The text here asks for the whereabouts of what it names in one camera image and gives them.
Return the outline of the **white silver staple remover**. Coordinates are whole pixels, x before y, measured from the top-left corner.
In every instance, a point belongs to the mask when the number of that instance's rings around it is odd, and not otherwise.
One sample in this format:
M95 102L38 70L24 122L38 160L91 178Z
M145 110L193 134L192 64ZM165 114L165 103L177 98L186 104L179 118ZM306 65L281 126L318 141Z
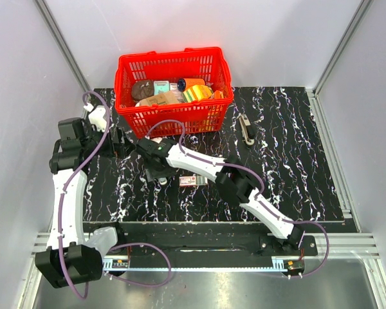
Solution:
M166 185L167 184L167 179L166 178L159 178L158 181L159 181L160 185Z

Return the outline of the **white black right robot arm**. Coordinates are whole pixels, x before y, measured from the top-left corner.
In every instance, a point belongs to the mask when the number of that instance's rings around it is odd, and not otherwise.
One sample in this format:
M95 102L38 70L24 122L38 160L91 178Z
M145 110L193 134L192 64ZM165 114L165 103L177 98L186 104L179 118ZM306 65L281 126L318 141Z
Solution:
M296 254L303 246L304 229L281 213L263 195L263 181L251 169L242 165L238 157L216 158L191 149L168 138L160 142L142 138L136 152L146 167L163 172L183 169L214 182L219 197L232 207L242 207L280 241L280 249L288 255Z

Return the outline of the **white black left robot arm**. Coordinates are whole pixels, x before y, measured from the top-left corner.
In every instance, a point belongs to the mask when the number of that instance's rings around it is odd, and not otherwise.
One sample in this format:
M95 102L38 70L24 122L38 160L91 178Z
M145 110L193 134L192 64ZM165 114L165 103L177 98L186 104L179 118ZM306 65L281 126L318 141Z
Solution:
M96 281L110 251L121 254L127 245L119 223L96 229L89 239L83 230L83 201L92 157L126 158L134 150L120 128L101 131L79 117L58 123L60 138L49 161L55 202L46 249L35 255L35 266L54 288Z

